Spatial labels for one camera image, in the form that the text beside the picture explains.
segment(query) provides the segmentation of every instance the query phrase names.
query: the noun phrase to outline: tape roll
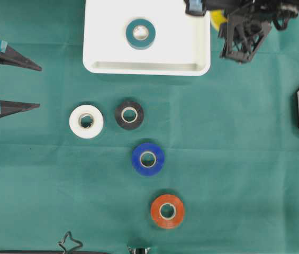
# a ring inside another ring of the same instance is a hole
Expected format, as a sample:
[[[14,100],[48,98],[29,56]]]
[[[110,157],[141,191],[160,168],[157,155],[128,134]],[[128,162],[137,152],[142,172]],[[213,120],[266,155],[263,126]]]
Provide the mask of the tape roll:
[[[170,217],[165,217],[161,212],[165,205],[170,205],[174,210]],[[150,213],[157,226],[163,229],[173,229],[183,222],[185,207],[177,196],[165,194],[154,200],[151,204]]]
[[[154,157],[154,163],[146,166],[141,161],[142,156],[151,154]],[[153,176],[159,173],[165,163],[164,152],[156,144],[143,143],[135,148],[132,156],[132,163],[135,170],[143,176]]]
[[[135,113],[135,118],[131,121],[125,119],[124,117],[124,113],[128,110],[132,110]],[[139,103],[125,101],[116,108],[115,119],[120,127],[130,131],[138,128],[141,125],[144,119],[144,112]]]
[[[156,36],[155,27],[148,20],[132,21],[126,29],[126,38],[130,46],[138,50],[149,48]]]
[[[81,120],[89,116],[93,122],[87,127],[83,127]],[[69,118],[70,129],[76,136],[83,139],[92,139],[100,134],[103,128],[103,116],[94,106],[82,105],[73,110]]]

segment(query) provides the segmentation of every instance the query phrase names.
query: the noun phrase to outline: orange tape roll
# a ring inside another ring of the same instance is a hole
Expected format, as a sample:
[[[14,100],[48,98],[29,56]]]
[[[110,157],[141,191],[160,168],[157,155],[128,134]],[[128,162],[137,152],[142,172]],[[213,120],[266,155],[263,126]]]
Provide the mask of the orange tape roll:
[[[162,214],[165,207],[170,208],[169,215]],[[183,222],[185,207],[177,196],[165,194],[154,200],[151,204],[150,213],[157,226],[163,229],[173,229]]]

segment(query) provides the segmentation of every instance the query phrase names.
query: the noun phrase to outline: teal fabric surface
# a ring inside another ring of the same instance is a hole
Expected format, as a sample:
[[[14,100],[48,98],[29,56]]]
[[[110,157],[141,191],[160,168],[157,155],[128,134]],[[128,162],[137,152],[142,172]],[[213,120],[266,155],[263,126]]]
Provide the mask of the teal fabric surface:
[[[247,65],[219,59],[212,30],[202,77],[94,75],[82,63],[84,8],[0,0],[0,39],[43,68],[0,66],[0,99],[41,104],[0,119],[0,250],[59,250],[71,230],[84,250],[110,253],[299,253],[299,18]],[[114,118],[125,98],[146,114],[131,132]],[[95,139],[69,128],[83,103],[104,115]],[[144,141],[166,155],[150,178],[131,163]],[[162,193],[186,207],[174,230],[150,217]]]

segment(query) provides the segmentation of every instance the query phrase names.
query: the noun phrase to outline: yellow object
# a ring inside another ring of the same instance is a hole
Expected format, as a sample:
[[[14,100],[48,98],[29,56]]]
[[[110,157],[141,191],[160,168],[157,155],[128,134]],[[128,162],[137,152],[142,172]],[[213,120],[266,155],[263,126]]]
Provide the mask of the yellow object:
[[[211,11],[211,23],[216,30],[219,30],[220,25],[226,22],[227,19],[223,15],[223,10]]]

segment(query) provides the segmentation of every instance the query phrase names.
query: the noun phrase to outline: black tape roll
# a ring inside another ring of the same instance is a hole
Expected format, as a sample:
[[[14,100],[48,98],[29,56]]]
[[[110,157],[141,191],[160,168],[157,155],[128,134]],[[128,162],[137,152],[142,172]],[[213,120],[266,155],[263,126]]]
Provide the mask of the black tape roll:
[[[127,121],[123,114],[127,110],[135,112],[135,119],[133,121]],[[144,112],[141,105],[137,102],[125,101],[121,103],[115,110],[115,119],[119,126],[125,130],[134,130],[139,127],[144,119]]]

